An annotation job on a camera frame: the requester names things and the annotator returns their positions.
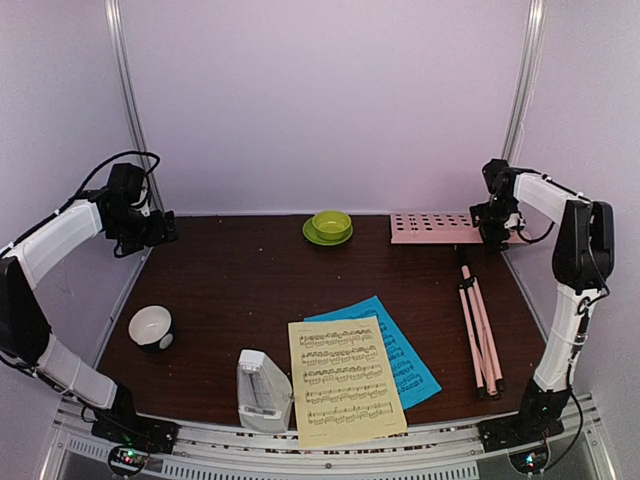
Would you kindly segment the white and navy bowl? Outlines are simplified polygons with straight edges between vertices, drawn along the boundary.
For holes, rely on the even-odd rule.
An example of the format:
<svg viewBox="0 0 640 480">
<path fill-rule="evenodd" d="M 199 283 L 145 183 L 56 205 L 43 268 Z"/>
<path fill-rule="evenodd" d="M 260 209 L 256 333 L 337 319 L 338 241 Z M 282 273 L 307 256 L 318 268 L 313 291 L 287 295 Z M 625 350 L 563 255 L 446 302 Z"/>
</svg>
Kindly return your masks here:
<svg viewBox="0 0 640 480">
<path fill-rule="evenodd" d="M 146 352 L 169 348 L 175 337 L 173 317 L 168 309 L 150 305 L 138 310 L 128 325 L 129 338 Z"/>
</svg>

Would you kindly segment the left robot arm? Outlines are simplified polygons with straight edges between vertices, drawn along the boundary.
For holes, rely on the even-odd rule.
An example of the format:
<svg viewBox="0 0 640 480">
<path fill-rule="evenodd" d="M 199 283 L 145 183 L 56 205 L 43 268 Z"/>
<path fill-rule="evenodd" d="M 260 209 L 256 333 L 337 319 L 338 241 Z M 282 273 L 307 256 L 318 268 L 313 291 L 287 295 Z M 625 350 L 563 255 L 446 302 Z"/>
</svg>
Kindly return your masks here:
<svg viewBox="0 0 640 480">
<path fill-rule="evenodd" d="M 152 171 L 126 162 L 127 152 L 104 160 L 107 183 L 85 184 L 57 210 L 1 252 L 1 360 L 90 409 L 94 436 L 136 449 L 169 452 L 179 427 L 137 413 L 129 388 L 99 373 L 53 333 L 34 291 L 49 271 L 86 241 L 105 235 L 124 258 L 178 239 L 173 211 L 149 206 Z"/>
</svg>

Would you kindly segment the pink music stand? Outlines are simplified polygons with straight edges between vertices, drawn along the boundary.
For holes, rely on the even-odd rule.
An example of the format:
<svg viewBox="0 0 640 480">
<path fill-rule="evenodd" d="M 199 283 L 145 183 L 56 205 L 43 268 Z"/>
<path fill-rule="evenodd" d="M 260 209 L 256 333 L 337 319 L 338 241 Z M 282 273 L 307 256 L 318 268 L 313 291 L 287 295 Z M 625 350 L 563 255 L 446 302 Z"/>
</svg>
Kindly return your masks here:
<svg viewBox="0 0 640 480">
<path fill-rule="evenodd" d="M 396 245 L 451 245 L 461 271 L 458 286 L 471 351 L 476 390 L 481 398 L 499 399 L 506 383 L 479 278 L 472 272 L 465 247 L 480 244 L 481 235 L 468 214 L 393 213 L 391 242 Z"/>
</svg>

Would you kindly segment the yellow sheet music page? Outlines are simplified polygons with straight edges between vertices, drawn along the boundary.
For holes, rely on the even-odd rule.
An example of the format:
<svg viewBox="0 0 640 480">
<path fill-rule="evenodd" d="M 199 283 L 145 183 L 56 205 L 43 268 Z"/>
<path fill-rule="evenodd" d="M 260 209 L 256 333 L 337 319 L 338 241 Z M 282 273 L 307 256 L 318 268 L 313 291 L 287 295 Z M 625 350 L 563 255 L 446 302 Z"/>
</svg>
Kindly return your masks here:
<svg viewBox="0 0 640 480">
<path fill-rule="evenodd" d="M 288 325 L 299 447 L 405 434 L 407 422 L 378 319 Z"/>
</svg>

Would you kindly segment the right aluminium frame post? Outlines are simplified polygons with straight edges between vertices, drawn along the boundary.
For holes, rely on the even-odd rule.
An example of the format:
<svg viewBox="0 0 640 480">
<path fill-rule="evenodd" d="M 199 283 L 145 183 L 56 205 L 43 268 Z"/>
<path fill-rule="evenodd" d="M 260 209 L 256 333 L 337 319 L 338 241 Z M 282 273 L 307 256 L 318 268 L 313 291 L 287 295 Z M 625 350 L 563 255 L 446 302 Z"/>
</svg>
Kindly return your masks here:
<svg viewBox="0 0 640 480">
<path fill-rule="evenodd" d="M 509 164 L 516 161 L 524 129 L 524 118 L 534 90 L 540 61 L 546 4 L 544 0 L 529 2 L 519 73 L 501 151 L 501 158 Z"/>
</svg>

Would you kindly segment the left aluminium frame post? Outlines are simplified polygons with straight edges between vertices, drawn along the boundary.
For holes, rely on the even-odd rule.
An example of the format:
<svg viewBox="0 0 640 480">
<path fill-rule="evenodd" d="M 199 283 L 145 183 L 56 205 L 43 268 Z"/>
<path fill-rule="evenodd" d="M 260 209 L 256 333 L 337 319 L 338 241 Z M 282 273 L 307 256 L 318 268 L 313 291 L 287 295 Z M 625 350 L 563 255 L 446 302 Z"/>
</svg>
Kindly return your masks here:
<svg viewBox="0 0 640 480">
<path fill-rule="evenodd" d="M 104 2 L 107 28 L 111 39 L 120 89 L 124 101 L 125 116 L 134 147 L 139 151 L 146 151 L 143 127 L 135 98 L 134 84 L 131 76 L 129 59 L 126 48 L 124 25 L 122 21 L 121 5 L 118 0 Z"/>
</svg>

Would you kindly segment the front aluminium rail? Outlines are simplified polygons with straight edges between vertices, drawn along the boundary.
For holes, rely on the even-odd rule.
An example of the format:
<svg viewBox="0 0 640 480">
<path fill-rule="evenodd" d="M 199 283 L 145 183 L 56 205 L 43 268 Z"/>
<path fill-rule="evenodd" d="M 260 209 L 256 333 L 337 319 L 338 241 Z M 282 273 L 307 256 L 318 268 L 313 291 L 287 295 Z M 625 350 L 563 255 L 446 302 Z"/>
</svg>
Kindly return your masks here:
<svg viewBox="0 0 640 480">
<path fill-rule="evenodd" d="M 138 479 L 525 479 L 529 452 L 548 452 L 545 479 L 618 479 L 595 402 L 563 413 L 564 432 L 509 450 L 484 449 L 476 418 L 412 426 L 407 434 L 354 446 L 303 449 L 293 431 L 182 421 L 174 450 L 149 456 Z"/>
</svg>

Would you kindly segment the green plastic bowl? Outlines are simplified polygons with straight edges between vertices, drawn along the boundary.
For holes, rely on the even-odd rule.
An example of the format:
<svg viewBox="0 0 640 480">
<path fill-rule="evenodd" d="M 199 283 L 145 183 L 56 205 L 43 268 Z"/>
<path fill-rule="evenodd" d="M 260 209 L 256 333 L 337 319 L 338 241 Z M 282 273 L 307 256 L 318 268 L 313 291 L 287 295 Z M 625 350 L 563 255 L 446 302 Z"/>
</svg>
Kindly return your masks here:
<svg viewBox="0 0 640 480">
<path fill-rule="evenodd" d="M 337 210 L 326 210 L 312 217 L 313 225 L 322 233 L 337 234 L 352 226 L 348 214 Z"/>
</svg>

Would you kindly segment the blue sheet music page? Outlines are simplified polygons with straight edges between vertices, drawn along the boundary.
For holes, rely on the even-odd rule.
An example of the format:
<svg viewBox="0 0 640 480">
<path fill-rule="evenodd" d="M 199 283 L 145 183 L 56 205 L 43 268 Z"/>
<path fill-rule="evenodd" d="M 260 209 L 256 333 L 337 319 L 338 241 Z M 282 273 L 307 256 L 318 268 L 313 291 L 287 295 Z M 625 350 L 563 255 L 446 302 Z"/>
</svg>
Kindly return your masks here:
<svg viewBox="0 0 640 480">
<path fill-rule="evenodd" d="M 378 296 L 342 309 L 305 318 L 305 321 L 337 321 L 376 317 L 399 398 L 404 410 L 411 409 L 442 391 L 429 368 L 420 358 Z"/>
</svg>

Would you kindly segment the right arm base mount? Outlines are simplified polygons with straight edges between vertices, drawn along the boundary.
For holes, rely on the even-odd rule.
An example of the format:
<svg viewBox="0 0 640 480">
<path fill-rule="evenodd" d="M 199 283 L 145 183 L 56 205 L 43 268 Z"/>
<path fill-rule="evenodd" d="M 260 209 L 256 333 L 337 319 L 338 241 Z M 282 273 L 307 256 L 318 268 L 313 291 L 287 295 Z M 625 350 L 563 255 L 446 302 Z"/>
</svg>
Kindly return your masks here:
<svg viewBox="0 0 640 480">
<path fill-rule="evenodd" d="M 548 440 L 564 432 L 560 420 L 533 433 L 519 435 L 514 427 L 515 416 L 481 421 L 477 427 L 486 453 L 506 450 L 513 469 L 521 474 L 541 474 L 551 464 Z"/>
</svg>

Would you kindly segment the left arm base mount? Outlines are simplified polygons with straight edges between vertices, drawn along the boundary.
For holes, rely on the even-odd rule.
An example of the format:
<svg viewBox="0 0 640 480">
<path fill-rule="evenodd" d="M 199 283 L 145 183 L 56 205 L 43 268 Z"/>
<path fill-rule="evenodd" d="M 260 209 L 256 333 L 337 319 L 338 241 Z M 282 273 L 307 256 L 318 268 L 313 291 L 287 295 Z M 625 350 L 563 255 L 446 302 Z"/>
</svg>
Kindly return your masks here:
<svg viewBox="0 0 640 480">
<path fill-rule="evenodd" d="M 93 422 L 91 434 L 113 443 L 107 466 L 116 475 L 130 478 L 141 473 L 153 454 L 171 454 L 179 426 L 170 421 L 142 417 L 142 431 L 116 425 L 107 419 Z"/>
</svg>

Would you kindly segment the white metronome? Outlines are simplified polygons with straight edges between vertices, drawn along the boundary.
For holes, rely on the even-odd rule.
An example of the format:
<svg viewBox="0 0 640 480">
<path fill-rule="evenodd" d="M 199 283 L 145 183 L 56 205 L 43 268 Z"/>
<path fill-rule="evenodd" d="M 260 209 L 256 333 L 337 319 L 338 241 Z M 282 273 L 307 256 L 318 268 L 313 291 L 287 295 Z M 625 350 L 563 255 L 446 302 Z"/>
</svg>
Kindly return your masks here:
<svg viewBox="0 0 640 480">
<path fill-rule="evenodd" d="M 240 352 L 237 400 L 242 427 L 266 434 L 287 432 L 293 403 L 292 385 L 266 353 L 251 349 Z"/>
</svg>

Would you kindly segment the green plastic saucer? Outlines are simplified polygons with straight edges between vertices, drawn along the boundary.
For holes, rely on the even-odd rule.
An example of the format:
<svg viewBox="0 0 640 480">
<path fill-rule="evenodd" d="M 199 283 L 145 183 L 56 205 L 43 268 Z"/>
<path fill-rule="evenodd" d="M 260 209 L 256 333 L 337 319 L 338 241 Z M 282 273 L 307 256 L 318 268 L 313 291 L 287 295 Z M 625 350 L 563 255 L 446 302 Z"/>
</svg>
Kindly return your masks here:
<svg viewBox="0 0 640 480">
<path fill-rule="evenodd" d="M 304 238 L 320 246 L 334 246 L 345 243 L 352 237 L 353 231 L 354 228 L 350 226 L 337 234 L 322 233 L 313 225 L 311 218 L 307 219 L 302 227 Z"/>
</svg>

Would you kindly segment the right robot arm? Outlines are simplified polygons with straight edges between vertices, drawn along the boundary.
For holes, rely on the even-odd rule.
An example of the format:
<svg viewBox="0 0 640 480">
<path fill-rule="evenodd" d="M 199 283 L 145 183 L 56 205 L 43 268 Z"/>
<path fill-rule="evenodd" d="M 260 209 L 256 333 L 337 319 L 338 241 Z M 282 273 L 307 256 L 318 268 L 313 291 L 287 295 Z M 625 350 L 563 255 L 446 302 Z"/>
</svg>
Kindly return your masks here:
<svg viewBox="0 0 640 480">
<path fill-rule="evenodd" d="M 614 268 L 614 214 L 606 202 L 503 159 L 489 161 L 482 174 L 490 199 L 471 207 L 470 214 L 488 250 L 506 249 L 510 235 L 521 232 L 523 204 L 558 228 L 552 254 L 557 299 L 542 359 L 518 412 L 478 425 L 485 450 L 495 451 L 563 432 L 560 416 L 573 393 L 576 363 L 595 305 L 610 293 L 606 280 Z"/>
</svg>

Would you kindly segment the aluminium frame post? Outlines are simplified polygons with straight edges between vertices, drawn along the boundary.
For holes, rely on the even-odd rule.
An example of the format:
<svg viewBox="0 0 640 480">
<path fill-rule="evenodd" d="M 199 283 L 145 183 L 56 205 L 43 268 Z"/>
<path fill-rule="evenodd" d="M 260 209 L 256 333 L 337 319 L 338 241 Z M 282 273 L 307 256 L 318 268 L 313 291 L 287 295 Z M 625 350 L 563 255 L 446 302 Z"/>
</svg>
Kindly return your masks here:
<svg viewBox="0 0 640 480">
<path fill-rule="evenodd" d="M 125 116 L 134 147 L 139 151 L 146 151 L 143 127 L 135 98 L 134 84 L 131 76 L 129 59 L 126 48 L 124 25 L 122 21 L 121 5 L 118 0 L 104 2 L 107 28 L 111 39 L 120 89 L 124 101 Z"/>
<path fill-rule="evenodd" d="M 524 118 L 534 90 L 540 61 L 546 4 L 544 0 L 529 2 L 519 73 L 501 151 L 501 158 L 509 164 L 516 161 L 524 129 Z"/>
</svg>

